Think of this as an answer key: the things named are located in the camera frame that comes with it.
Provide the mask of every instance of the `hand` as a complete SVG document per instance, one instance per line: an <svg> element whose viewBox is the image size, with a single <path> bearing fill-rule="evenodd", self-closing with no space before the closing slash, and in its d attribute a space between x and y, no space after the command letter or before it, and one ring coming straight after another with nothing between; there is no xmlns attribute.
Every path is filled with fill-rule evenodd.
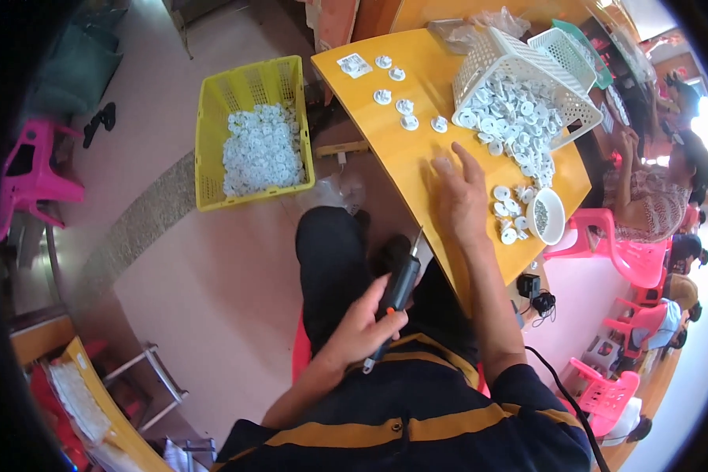
<svg viewBox="0 0 708 472"><path fill-rule="evenodd" d="M452 149L461 160L463 175L447 157L433 160L433 167L441 178L440 215L444 228L452 231L463 249L469 249L486 240L489 242L485 231L489 204L485 173L459 143L453 143Z"/></svg>
<svg viewBox="0 0 708 472"><path fill-rule="evenodd" d="M407 314L396 311L384 316L377 323L375 312L386 290L389 276L378 278L359 300L352 303L328 342L312 360L320 360L336 369L373 354L389 337L398 339L398 330L406 326Z"/></svg>
<svg viewBox="0 0 708 472"><path fill-rule="evenodd" d="M623 159L630 159L637 155L637 144L640 137L631 127L625 127L621 132L621 142L619 143L619 153Z"/></svg>

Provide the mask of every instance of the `plastic bag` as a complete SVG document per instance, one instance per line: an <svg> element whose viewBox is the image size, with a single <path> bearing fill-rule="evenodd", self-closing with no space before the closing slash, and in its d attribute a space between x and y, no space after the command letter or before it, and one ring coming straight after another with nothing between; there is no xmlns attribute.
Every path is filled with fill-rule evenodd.
<svg viewBox="0 0 708 472"><path fill-rule="evenodd" d="M354 214L365 203L365 185L356 174L344 177L333 174L316 181L311 189L298 194L296 201L302 212L318 206L335 206Z"/></svg>
<svg viewBox="0 0 708 472"><path fill-rule="evenodd" d="M467 19L470 23L483 26L493 26L504 33L519 39L525 34L525 31L530 29L530 22L519 17L514 17L509 13L509 9L502 7L499 12L491 13L483 11L482 13L472 15Z"/></svg>
<svg viewBox="0 0 708 472"><path fill-rule="evenodd" d="M470 46L479 38L475 25L461 18L430 21L427 29L440 36L448 49L457 54L469 54Z"/></svg>

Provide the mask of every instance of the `floor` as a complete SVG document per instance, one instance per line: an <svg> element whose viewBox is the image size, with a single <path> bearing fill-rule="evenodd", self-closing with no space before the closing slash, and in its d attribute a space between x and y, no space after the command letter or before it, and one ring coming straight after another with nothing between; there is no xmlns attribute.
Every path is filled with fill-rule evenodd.
<svg viewBox="0 0 708 472"><path fill-rule="evenodd" d="M135 355L140 341L156 343L190 392L156 430L172 437L175 428L222 442L236 419L260 420L291 383L302 302L293 235L302 208L286 197L200 213L190 197L203 78L298 53L314 79L311 47L273 0L244 6L235 2L189 30L190 61L162 2L133 0L118 27L124 59L103 98L116 102L117 125L99 131L89 149L77 143L74 165L86 198L61 207L68 228L53 232L59 293L82 337L107 339L122 359ZM317 144L352 132L342 123ZM365 183L372 242L415 231L374 156L349 160L343 174ZM335 166L321 162L319 178ZM530 328L525 341L560 371L590 343L628 284L608 260L551 260L545 269L557 320ZM531 363L550 384L548 372Z"/></svg>

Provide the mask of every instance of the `tiled floor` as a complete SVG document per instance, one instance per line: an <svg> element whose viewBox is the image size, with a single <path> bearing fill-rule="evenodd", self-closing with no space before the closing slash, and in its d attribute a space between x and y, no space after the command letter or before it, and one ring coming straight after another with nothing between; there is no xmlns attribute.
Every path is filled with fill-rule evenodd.
<svg viewBox="0 0 708 472"><path fill-rule="evenodd" d="M195 57L189 61L162 3L133 2L118 31L125 56L103 99L118 105L118 123L110 133L99 131L89 149L76 148L76 172L87 195L83 204L62 208L68 224L56 236L62 297L72 297L80 283L95 283L82 280L90 256L99 254L95 250L137 197L193 148L203 78L271 57L310 55L278 8L260 5L263 25L257 25L251 10L263 3L236 11L237 2L199 21L189 30ZM312 70L308 61L305 68ZM350 125L331 133L350 135ZM396 231L413 233L408 210L375 158L349 160L345 175L359 174L365 182L372 242ZM320 163L319 174L330 172L328 166ZM159 192L167 198L169 189ZM82 335L108 339L124 359L138 341L158 344L170 373L190 392L179 414L198 434L220 442L234 420L260 420L290 385L301 308L293 234L301 210L286 198L184 214L121 267L112 287L96 280L94 307L75 319ZM127 238L138 240L133 233ZM552 260L545 267L557 296L557 321L529 330L525 339L561 369L590 343L627 284L607 260ZM549 382L548 373L542 376Z"/></svg>

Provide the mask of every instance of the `green plastic basket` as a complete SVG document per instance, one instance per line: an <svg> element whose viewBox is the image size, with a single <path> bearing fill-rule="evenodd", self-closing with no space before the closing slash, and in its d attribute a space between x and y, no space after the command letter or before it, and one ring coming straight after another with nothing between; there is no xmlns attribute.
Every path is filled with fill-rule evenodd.
<svg viewBox="0 0 708 472"><path fill-rule="evenodd" d="M614 78L611 75L611 71L608 70L608 67L605 65L603 59L600 58L600 54L596 52L595 48L587 39L585 34L582 33L582 31L575 25L567 23L565 21L553 20L553 26L574 36L577 41L580 42L580 44L590 50L590 52L593 54L593 57L595 58L595 85L598 86L598 89L607 89L607 87L614 82Z"/></svg>

